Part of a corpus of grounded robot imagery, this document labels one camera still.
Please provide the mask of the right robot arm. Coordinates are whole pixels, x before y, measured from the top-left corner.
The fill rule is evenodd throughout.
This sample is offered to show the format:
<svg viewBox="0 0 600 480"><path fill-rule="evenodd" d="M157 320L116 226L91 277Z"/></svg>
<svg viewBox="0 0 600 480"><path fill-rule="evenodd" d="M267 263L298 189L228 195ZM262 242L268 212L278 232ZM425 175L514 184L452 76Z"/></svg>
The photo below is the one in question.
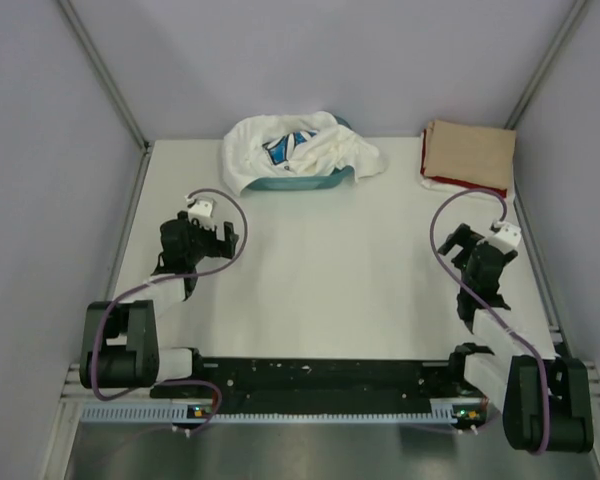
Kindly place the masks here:
<svg viewBox="0 0 600 480"><path fill-rule="evenodd" d="M433 253L459 285L457 314L481 340L478 349L447 370L449 388L484 393L501 414L505 437L516 450L588 453L594 445L589 378L584 363L543 354L523 328L507 319L500 292L504 269L518 256L520 229L497 221L484 236L460 224Z"/></svg>

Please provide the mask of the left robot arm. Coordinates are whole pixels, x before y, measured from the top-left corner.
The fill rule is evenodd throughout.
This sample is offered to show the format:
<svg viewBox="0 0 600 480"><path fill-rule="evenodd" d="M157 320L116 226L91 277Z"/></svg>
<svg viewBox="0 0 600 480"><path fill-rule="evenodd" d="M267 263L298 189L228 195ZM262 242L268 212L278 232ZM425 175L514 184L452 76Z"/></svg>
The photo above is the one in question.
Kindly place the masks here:
<svg viewBox="0 0 600 480"><path fill-rule="evenodd" d="M192 295L197 265L205 258L233 262L239 235L232 223L223 234L209 219L184 211L160 226L161 252L151 276L115 302L91 303L85 316L79 378L83 387L138 389L172 381L185 396L206 387L192 347L161 347L157 320Z"/></svg>

